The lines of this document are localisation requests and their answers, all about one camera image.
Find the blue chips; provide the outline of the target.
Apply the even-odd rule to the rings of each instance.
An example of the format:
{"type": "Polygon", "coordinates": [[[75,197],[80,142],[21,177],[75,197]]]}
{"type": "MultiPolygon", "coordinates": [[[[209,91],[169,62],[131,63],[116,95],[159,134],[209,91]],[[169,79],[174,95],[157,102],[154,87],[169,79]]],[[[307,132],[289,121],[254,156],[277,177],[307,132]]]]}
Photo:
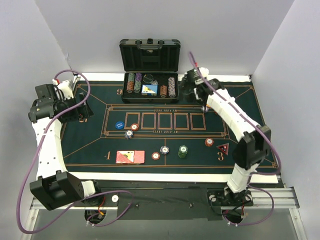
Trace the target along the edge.
{"type": "Polygon", "coordinates": [[[130,140],[134,135],[134,131],[133,130],[127,130],[124,134],[124,137],[127,139],[127,140],[130,140]]]}
{"type": "Polygon", "coordinates": [[[208,108],[207,106],[202,106],[202,107],[201,107],[201,111],[202,111],[203,113],[207,113],[207,112],[209,111],[209,108],[208,108]]]}

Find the blue small blind button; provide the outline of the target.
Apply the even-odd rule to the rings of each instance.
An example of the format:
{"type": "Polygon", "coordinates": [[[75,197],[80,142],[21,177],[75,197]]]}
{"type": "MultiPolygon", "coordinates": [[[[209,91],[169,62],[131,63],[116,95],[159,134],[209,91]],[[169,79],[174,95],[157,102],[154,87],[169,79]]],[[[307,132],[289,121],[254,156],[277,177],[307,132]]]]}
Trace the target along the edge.
{"type": "Polygon", "coordinates": [[[125,123],[124,123],[123,121],[117,121],[117,122],[115,123],[115,128],[116,128],[117,130],[124,129],[124,127],[125,127],[125,123]]]}

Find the red playing card deck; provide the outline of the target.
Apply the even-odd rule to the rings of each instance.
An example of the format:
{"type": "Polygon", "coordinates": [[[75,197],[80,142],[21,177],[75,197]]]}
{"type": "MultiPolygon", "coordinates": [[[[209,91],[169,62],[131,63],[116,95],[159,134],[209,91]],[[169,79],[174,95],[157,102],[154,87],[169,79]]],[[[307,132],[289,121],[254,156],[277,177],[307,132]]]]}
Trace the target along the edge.
{"type": "Polygon", "coordinates": [[[121,150],[116,152],[117,165],[140,165],[145,163],[143,150],[121,150]]]}

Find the green poker chip stack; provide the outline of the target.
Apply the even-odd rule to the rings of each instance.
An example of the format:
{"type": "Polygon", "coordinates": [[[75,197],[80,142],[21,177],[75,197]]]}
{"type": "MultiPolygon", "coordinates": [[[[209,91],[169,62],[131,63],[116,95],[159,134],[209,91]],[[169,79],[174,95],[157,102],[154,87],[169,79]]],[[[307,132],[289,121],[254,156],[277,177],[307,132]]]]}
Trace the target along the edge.
{"type": "Polygon", "coordinates": [[[178,149],[178,156],[180,158],[185,158],[187,154],[188,154],[188,147],[185,145],[181,145],[178,149]]]}

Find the red triangular dealer button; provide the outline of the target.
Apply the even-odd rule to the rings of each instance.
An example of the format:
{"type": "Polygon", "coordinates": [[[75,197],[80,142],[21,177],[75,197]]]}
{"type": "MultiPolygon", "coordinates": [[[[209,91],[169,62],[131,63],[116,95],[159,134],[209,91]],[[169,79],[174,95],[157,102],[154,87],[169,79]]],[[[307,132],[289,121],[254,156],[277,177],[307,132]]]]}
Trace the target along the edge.
{"type": "Polygon", "coordinates": [[[218,145],[217,148],[225,155],[229,154],[229,143],[218,145]]]}

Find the blue poker chip stack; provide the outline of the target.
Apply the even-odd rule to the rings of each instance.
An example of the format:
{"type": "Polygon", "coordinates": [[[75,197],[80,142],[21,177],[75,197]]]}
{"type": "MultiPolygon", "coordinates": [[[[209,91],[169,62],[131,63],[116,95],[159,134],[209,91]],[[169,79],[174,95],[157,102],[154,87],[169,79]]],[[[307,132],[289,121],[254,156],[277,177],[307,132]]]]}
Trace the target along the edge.
{"type": "Polygon", "coordinates": [[[160,148],[160,153],[163,154],[163,155],[168,154],[169,151],[170,151],[170,149],[165,145],[160,148]]]}

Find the red poker chip stack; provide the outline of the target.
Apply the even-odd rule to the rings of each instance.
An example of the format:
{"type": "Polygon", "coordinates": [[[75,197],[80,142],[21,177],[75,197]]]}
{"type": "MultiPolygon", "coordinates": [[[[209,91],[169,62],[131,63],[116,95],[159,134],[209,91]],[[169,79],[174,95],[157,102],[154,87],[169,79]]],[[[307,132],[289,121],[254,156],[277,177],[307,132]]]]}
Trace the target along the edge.
{"type": "Polygon", "coordinates": [[[153,160],[159,160],[160,159],[160,157],[161,157],[161,154],[159,153],[159,152],[153,152],[152,153],[152,155],[151,155],[151,158],[153,159],[153,160]]]}

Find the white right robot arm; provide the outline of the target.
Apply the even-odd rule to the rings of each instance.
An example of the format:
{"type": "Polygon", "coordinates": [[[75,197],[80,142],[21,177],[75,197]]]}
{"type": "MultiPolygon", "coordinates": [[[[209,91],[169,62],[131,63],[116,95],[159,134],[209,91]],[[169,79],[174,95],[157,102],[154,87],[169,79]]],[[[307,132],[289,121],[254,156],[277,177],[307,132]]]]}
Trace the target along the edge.
{"type": "Polygon", "coordinates": [[[236,204],[248,189],[251,177],[270,152],[271,129],[251,119],[216,78],[208,80],[201,67],[184,73],[181,92],[191,100],[213,109],[233,132],[237,146],[232,158],[234,168],[223,192],[224,201],[236,204]]]}

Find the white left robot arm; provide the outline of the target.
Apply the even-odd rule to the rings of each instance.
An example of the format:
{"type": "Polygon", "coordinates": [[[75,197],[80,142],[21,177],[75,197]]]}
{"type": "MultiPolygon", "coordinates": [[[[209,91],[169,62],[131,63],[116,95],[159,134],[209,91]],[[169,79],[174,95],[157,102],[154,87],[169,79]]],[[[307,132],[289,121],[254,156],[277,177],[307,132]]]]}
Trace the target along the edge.
{"type": "Polygon", "coordinates": [[[61,83],[55,80],[36,86],[37,99],[28,113],[40,148],[36,181],[29,187],[33,196],[49,211],[83,199],[92,206],[103,200],[97,183],[82,181],[69,173],[63,159],[62,125],[94,115],[87,102],[75,106],[74,85],[71,80],[61,83]]]}

